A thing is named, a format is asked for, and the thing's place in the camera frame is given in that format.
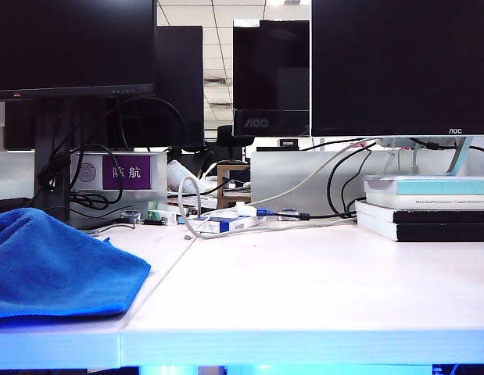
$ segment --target black cable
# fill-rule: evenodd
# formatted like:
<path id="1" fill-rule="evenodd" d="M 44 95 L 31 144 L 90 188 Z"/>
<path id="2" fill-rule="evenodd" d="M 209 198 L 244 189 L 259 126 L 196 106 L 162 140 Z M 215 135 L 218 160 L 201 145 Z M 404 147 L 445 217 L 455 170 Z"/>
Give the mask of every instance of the black cable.
<path id="1" fill-rule="evenodd" d="M 117 112 L 118 112 L 118 127 L 120 128 L 120 136 L 122 137 L 122 142 L 124 143 L 125 151 L 129 152 L 131 149 L 129 148 L 129 145 L 127 143 L 127 139 L 125 138 L 125 132 L 124 132 L 124 117 L 122 115 L 122 107 L 120 105 L 120 100 L 119 98 L 115 98 L 117 100 Z"/>
<path id="2" fill-rule="evenodd" d="M 88 193 L 88 194 L 81 194 L 81 193 L 71 193 L 70 202 L 77 203 L 82 205 L 83 207 L 87 207 L 89 209 L 97 209 L 98 211 L 102 211 L 107 209 L 109 205 L 119 202 L 122 199 L 122 195 L 124 194 L 124 177 L 122 176 L 122 172 L 120 170 L 120 166 L 118 165 L 117 158 L 115 155 L 104 145 L 98 143 L 90 143 L 83 145 L 81 147 L 77 147 L 73 149 L 70 154 L 74 154 L 75 152 L 79 152 L 84 150 L 87 147 L 98 147 L 104 150 L 113 160 L 113 164 L 117 171 L 118 176 L 118 196 L 110 201 L 107 197 L 103 195 L 98 195 L 95 193 Z"/>
<path id="3" fill-rule="evenodd" d="M 25 208 L 25 207 L 31 207 L 35 203 L 35 201 L 37 200 L 37 198 L 40 195 L 40 193 L 43 192 L 43 190 L 44 190 L 44 188 L 42 186 L 40 186 L 40 189 L 37 190 L 37 192 L 34 194 L 33 198 L 31 198 L 28 203 L 25 203 L 23 205 L 23 208 Z"/>
<path id="4" fill-rule="evenodd" d="M 484 148 L 483 148 L 483 147 L 478 147 L 478 146 L 470 146 L 469 148 L 471 148 L 471 149 L 473 149 L 473 150 L 478 150 L 478 151 L 484 152 Z"/>
<path id="5" fill-rule="evenodd" d="M 208 195 L 208 194 L 212 194 L 212 193 L 214 193 L 215 191 L 217 191 L 217 190 L 221 189 L 221 188 L 222 188 L 222 187 L 223 187 L 225 184 L 227 184 L 229 181 L 234 180 L 236 177 L 240 176 L 240 175 L 241 175 L 243 172 L 245 172 L 245 171 L 247 171 L 247 170 L 250 170 L 250 167 L 247 167 L 247 168 L 245 168 L 244 170 L 239 170 L 237 173 L 234 173 L 234 174 L 233 174 L 233 177 L 230 177 L 230 178 L 228 178 L 228 177 L 223 177 L 223 178 L 225 178 L 225 179 L 226 179 L 226 181 L 224 181 L 224 182 L 222 182 L 221 184 L 217 185 L 217 186 L 216 186 L 215 188 L 213 188 L 213 189 L 210 189 L 210 190 L 208 190 L 208 191 L 205 191 L 205 192 L 203 192 L 203 193 L 200 193 L 200 195 Z M 195 193 L 191 193 L 191 194 L 183 194 L 182 196 L 183 196 L 183 197 L 195 197 L 195 196 L 196 196 L 196 194 L 195 194 Z M 168 195 L 167 197 L 168 197 L 168 198 L 177 198 L 177 197 L 178 197 L 178 195 Z"/>
<path id="6" fill-rule="evenodd" d="M 84 144 L 84 127 L 81 127 L 80 131 L 80 143 L 81 145 Z M 80 170 L 82 167 L 82 162 L 84 160 L 84 149 L 82 148 L 80 150 L 80 155 L 78 156 L 78 162 L 77 162 L 77 168 L 75 169 L 75 174 L 73 176 L 73 179 L 70 182 L 70 190 L 73 189 L 73 186 L 77 183 L 78 176 L 80 176 Z"/>
<path id="7" fill-rule="evenodd" d="M 334 177 L 334 173 L 335 171 L 339 168 L 339 166 L 341 164 L 343 164 L 347 159 L 355 156 L 357 153 L 359 152 L 362 152 L 364 150 L 368 150 L 370 147 L 374 146 L 375 145 L 375 142 L 374 143 L 371 143 L 370 145 L 368 146 L 365 146 L 365 147 L 362 147 L 358 150 L 356 150 L 355 152 L 351 152 L 349 155 L 346 155 L 345 157 L 343 157 L 342 159 L 340 159 L 335 165 L 334 167 L 332 168 L 332 171 L 330 172 L 330 175 L 328 176 L 328 181 L 327 181 L 327 202 L 328 202 L 328 205 L 330 206 L 330 208 L 332 209 L 332 211 L 334 213 L 337 213 L 339 214 L 340 212 L 335 208 L 334 206 L 334 203 L 332 202 L 332 197 L 330 195 L 330 187 L 332 185 L 332 178 Z"/>
<path id="8" fill-rule="evenodd" d="M 72 213 L 77 213 L 80 216 L 87 217 L 89 219 L 102 219 L 103 217 L 108 216 L 108 215 L 111 215 L 112 213 L 116 213 L 116 212 L 118 212 L 118 211 L 120 211 L 122 209 L 130 209 L 130 208 L 132 208 L 131 205 L 124 205 L 122 207 L 119 207 L 118 209 L 114 209 L 113 211 L 109 211 L 107 213 L 103 213 L 102 215 L 99 215 L 99 216 L 87 215 L 86 213 L 77 211 L 76 209 L 72 209 L 70 207 L 65 207 L 64 205 L 55 205 L 53 207 L 48 207 L 47 209 L 45 209 L 45 211 L 49 211 L 51 209 L 65 209 L 65 210 L 71 211 Z"/>
<path id="9" fill-rule="evenodd" d="M 361 162 L 360 164 L 360 168 L 358 168 L 358 171 L 357 171 L 357 174 L 355 174 L 354 176 L 352 176 L 348 181 L 346 181 L 344 183 L 344 185 L 342 186 L 342 189 L 341 189 L 341 202 L 342 202 L 342 208 L 344 209 L 344 212 L 346 211 L 349 211 L 348 209 L 346 209 L 346 202 L 344 201 L 344 191 L 346 190 L 346 186 L 351 182 L 353 181 L 355 178 L 357 178 L 358 176 L 360 176 L 360 173 L 361 173 L 361 170 L 364 168 L 364 165 L 365 163 L 367 162 L 368 158 L 370 158 L 370 156 L 372 155 L 372 151 L 371 150 L 367 150 L 368 154 L 367 156 L 365 156 L 363 162 Z"/>
<path id="10" fill-rule="evenodd" d="M 292 215 L 291 213 L 272 213 L 270 216 L 281 216 L 281 217 L 292 217 L 302 221 L 308 221 L 312 219 L 331 219 L 333 217 L 342 217 L 342 216 L 352 216 L 356 213 L 356 211 L 352 212 L 342 212 L 342 213 L 335 213 L 331 215 L 310 215 L 309 213 L 299 213 L 297 215 Z"/>
<path id="11" fill-rule="evenodd" d="M 349 212 L 351 210 L 351 206 L 354 205 L 354 202 L 356 201 L 365 201 L 367 200 L 367 197 L 359 197 L 354 200 L 352 200 L 350 203 L 347 204 L 346 206 L 346 212 Z"/>
<path id="12" fill-rule="evenodd" d="M 129 99 L 123 100 L 118 105 L 115 105 L 114 107 L 112 107 L 112 108 L 108 109 L 106 112 L 104 112 L 101 115 L 101 117 L 99 118 L 99 120 L 95 123 L 95 125 L 93 127 L 94 130 L 89 134 L 88 139 L 89 140 L 91 139 L 91 136 L 101 126 L 102 122 L 106 119 L 106 117 L 108 117 L 109 115 L 115 113 L 123 105 L 126 105 L 127 103 L 136 102 L 138 100 L 151 100 L 151 101 L 159 102 L 162 105 L 165 105 L 167 108 L 169 108 L 172 111 L 172 113 L 174 114 L 174 116 L 179 121 L 179 123 L 181 125 L 181 128 L 183 129 L 183 131 L 185 131 L 185 121 L 183 120 L 183 118 L 182 118 L 181 114 L 179 113 L 179 111 L 177 110 L 177 108 L 174 107 L 173 105 L 171 105 L 168 101 L 163 100 L 161 98 L 154 97 L 154 96 L 134 96 L 133 98 L 129 98 Z M 56 154 L 62 148 L 62 146 L 70 139 L 70 137 L 72 137 L 74 135 L 75 131 L 77 131 L 77 128 L 79 126 L 80 126 L 80 124 L 77 124 L 76 127 L 74 129 L 72 129 L 72 131 L 69 132 L 67 136 L 65 136 L 65 138 L 54 149 L 53 154 Z"/>
<path id="13" fill-rule="evenodd" d="M 314 148 L 319 148 L 321 146 L 327 146 L 327 145 L 333 145 L 335 143 L 346 143 L 346 142 L 355 142 L 355 141 L 361 141 L 363 138 L 354 138 L 354 139 L 342 139 L 340 141 L 330 141 L 330 142 L 324 142 L 324 143 L 320 143 L 319 145 L 316 145 L 316 146 L 312 146 L 312 147 L 308 147 L 308 148 L 304 148 L 302 149 L 301 151 L 309 151 L 309 150 L 312 150 Z"/>
<path id="14" fill-rule="evenodd" d="M 410 140 L 419 144 L 419 145 L 425 146 L 428 150 L 455 150 L 457 148 L 457 146 L 442 146 L 442 145 L 439 145 L 435 142 L 423 142 L 421 140 L 418 140 L 417 138 L 410 138 Z M 473 149 L 473 150 L 484 152 L 483 147 L 469 146 L 469 148 Z"/>

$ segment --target computer monitor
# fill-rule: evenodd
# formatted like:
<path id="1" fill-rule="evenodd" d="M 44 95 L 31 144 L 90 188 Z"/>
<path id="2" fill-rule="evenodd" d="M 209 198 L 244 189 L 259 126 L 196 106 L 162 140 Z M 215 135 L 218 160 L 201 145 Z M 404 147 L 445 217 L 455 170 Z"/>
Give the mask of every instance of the computer monitor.
<path id="1" fill-rule="evenodd" d="M 233 135 L 309 136 L 309 37 L 309 21 L 235 21 Z"/>
<path id="2" fill-rule="evenodd" d="M 0 0 L 0 100 L 41 99 L 19 109 L 35 132 L 35 207 L 70 204 L 64 160 L 96 123 L 88 96 L 152 92 L 155 25 L 156 0 Z"/>
<path id="3" fill-rule="evenodd" d="M 484 134 L 483 0 L 327 0 L 311 13 L 313 136 Z"/>
<path id="4" fill-rule="evenodd" d="M 0 0 L 0 100 L 152 91 L 155 0 Z"/>
<path id="5" fill-rule="evenodd" d="M 203 128 L 203 30 L 197 26 L 157 27 L 153 95 L 181 114 L 184 124 L 165 105 L 137 100 L 121 108 L 129 147 L 200 147 Z M 108 107 L 115 100 L 108 100 Z M 118 113 L 107 121 L 109 144 L 123 147 Z"/>

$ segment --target book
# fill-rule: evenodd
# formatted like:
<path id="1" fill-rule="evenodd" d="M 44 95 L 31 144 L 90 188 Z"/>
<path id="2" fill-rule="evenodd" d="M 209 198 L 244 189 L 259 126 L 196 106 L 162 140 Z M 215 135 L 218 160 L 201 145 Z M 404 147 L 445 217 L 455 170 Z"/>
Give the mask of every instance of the book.
<path id="1" fill-rule="evenodd" d="M 391 195 L 367 192 L 367 202 L 392 209 L 484 210 L 484 195 Z"/>
<path id="2" fill-rule="evenodd" d="M 400 242 L 484 242 L 484 223 L 390 223 L 357 214 L 358 225 Z"/>
<path id="3" fill-rule="evenodd" d="M 364 190 L 389 195 L 484 195 L 484 177 L 366 176 Z"/>
<path id="4" fill-rule="evenodd" d="M 484 210 L 391 209 L 355 202 L 356 211 L 390 223 L 484 223 Z"/>

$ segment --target blue towel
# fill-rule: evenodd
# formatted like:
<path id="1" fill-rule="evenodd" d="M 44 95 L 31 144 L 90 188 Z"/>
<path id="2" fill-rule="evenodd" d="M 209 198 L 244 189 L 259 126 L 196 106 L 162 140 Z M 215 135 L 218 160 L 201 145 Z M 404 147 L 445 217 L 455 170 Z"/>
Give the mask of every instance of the blue towel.
<path id="1" fill-rule="evenodd" d="M 0 318 L 124 313 L 149 269 L 38 209 L 0 215 Z"/>

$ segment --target desk surface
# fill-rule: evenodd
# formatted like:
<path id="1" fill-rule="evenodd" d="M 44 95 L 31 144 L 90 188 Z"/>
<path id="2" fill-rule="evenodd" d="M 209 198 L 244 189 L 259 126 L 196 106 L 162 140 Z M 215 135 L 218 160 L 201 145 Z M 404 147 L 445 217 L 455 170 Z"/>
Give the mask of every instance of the desk surface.
<path id="1" fill-rule="evenodd" d="M 359 228 L 198 240 L 126 326 L 122 363 L 484 363 L 484 243 Z"/>
<path id="2" fill-rule="evenodd" d="M 0 369 L 120 367 L 120 331 L 192 244 L 184 233 L 183 227 L 140 226 L 102 234 L 101 239 L 109 237 L 152 266 L 131 308 L 122 316 L 96 320 L 0 320 Z"/>

